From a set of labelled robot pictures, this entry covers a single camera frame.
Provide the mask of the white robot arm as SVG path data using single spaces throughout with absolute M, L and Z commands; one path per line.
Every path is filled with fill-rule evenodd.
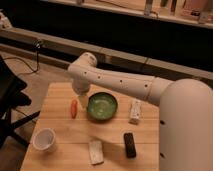
M 89 52 L 68 72 L 79 95 L 95 84 L 159 107 L 159 171 L 213 171 L 213 88 L 195 79 L 99 69 Z

